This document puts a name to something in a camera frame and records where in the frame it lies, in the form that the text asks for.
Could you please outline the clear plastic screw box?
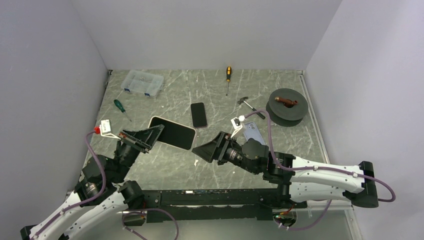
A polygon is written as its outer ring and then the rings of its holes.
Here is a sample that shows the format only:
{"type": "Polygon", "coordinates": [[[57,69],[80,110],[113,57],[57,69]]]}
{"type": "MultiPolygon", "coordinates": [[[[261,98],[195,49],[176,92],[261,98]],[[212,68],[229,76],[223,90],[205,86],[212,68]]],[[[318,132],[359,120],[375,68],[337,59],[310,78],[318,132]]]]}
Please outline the clear plastic screw box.
{"type": "Polygon", "coordinates": [[[120,87],[127,93],[156,98],[163,89],[164,77],[140,70],[130,70],[120,87]]]}

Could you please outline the orange black screwdriver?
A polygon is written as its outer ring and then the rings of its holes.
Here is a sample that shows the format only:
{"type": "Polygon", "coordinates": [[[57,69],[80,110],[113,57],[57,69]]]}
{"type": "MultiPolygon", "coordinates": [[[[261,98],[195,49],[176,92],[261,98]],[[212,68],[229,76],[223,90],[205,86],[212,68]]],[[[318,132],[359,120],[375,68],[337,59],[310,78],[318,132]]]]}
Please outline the orange black screwdriver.
{"type": "Polygon", "coordinates": [[[226,93],[225,93],[226,96],[228,96],[228,94],[229,94],[229,85],[230,85],[230,81],[231,81],[231,75],[232,75],[232,67],[228,66],[226,68],[226,82],[227,82],[226,93]]]}

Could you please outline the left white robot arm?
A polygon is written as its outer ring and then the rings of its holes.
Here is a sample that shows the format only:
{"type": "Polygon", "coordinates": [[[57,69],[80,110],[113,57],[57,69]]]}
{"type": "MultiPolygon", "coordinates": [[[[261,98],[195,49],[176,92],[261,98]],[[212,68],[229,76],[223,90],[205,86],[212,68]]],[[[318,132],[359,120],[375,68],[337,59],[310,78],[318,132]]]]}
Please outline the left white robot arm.
{"type": "Polygon", "coordinates": [[[96,154],[88,147],[92,157],[82,169],[83,178],[70,192],[69,197],[49,217],[36,225],[20,230],[24,240],[70,240],[100,217],[122,210],[146,207],[146,195],[134,180],[125,177],[139,154],[147,154],[165,129],[162,124],[140,131],[122,130],[111,133],[110,124],[100,124],[87,134],[110,137],[117,141],[114,157],[96,154]]]}

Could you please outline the black filament spool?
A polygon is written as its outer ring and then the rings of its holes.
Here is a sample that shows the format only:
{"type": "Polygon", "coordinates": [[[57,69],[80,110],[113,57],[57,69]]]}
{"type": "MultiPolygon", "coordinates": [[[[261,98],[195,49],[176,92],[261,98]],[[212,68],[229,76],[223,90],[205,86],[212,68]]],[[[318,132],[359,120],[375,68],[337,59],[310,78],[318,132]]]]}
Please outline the black filament spool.
{"type": "Polygon", "coordinates": [[[275,124],[294,127],[307,115],[309,106],[300,92],[290,88],[279,88],[270,94],[266,111],[275,124]]]}

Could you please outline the brown red tool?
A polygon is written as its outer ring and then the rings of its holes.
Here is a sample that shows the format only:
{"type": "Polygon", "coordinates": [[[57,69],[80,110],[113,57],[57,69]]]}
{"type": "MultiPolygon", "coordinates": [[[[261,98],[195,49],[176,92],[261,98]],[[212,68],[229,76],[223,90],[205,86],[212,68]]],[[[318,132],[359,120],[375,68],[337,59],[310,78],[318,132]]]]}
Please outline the brown red tool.
{"type": "Polygon", "coordinates": [[[295,105],[298,104],[297,100],[290,100],[290,99],[283,98],[283,97],[280,97],[280,96],[276,96],[274,98],[274,100],[278,103],[282,103],[286,108],[292,108],[292,107],[294,107],[295,105]]]}

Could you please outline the green handled screwdriver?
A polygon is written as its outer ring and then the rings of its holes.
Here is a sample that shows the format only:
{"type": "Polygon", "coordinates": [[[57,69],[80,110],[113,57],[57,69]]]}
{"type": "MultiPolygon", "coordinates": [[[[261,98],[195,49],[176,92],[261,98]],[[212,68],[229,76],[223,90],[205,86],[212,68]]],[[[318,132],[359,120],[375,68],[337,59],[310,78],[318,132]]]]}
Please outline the green handled screwdriver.
{"type": "Polygon", "coordinates": [[[130,122],[132,122],[131,118],[126,113],[126,110],[125,110],[124,106],[122,105],[122,103],[118,99],[114,99],[113,103],[128,118],[128,120],[130,122]]]}

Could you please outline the black base frame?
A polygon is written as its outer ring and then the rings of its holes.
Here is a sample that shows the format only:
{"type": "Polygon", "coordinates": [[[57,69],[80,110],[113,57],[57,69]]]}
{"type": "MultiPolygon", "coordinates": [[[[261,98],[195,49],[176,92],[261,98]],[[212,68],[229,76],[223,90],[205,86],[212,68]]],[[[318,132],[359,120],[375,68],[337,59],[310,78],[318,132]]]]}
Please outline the black base frame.
{"type": "Polygon", "coordinates": [[[304,208],[306,203],[295,203],[277,188],[256,189],[197,189],[143,190],[129,202],[130,211],[146,212],[148,223],[161,223],[167,216],[153,212],[161,209],[177,221],[256,219],[271,221],[278,210],[304,208]]]}

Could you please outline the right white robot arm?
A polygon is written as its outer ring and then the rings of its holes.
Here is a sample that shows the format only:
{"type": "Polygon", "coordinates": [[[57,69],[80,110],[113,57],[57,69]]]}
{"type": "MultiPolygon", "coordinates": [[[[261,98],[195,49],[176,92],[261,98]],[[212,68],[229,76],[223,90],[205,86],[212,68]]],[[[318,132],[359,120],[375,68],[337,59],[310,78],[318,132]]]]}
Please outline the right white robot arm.
{"type": "Polygon", "coordinates": [[[250,138],[239,145],[226,132],[192,149],[208,163],[231,163],[263,180],[277,184],[276,203],[287,208],[305,201],[349,201],[361,208],[379,205],[374,166],[369,161],[359,165],[337,166],[307,160],[289,153],[271,152],[270,148],[250,138]]]}

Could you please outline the small black handled hammer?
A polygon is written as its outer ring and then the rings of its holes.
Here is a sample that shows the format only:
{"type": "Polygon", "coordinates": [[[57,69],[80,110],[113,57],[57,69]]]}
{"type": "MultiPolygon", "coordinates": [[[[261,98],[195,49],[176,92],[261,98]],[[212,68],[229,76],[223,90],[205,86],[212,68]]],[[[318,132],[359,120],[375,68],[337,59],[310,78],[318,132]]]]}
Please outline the small black handled hammer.
{"type": "MultiPolygon", "coordinates": [[[[241,97],[238,101],[237,101],[237,104],[239,104],[239,105],[241,105],[241,104],[245,104],[245,105],[247,105],[253,112],[255,112],[255,111],[257,111],[257,109],[256,108],[254,108],[253,106],[251,106],[248,102],[247,102],[247,100],[249,99],[249,97],[248,96],[244,96],[244,97],[241,97]]],[[[260,113],[260,112],[257,112],[256,113],[256,115],[258,115],[261,119],[263,119],[263,120],[265,120],[266,119],[266,117],[262,114],[262,113],[260,113]]]]}

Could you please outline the purple phone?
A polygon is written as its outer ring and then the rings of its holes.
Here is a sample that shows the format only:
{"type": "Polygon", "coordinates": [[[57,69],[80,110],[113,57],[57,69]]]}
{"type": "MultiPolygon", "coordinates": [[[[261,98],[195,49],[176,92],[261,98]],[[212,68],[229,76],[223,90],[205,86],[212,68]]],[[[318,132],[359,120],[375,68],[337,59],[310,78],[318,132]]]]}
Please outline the purple phone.
{"type": "Polygon", "coordinates": [[[192,125],[194,128],[205,128],[208,126],[205,105],[203,102],[190,105],[192,125]]]}

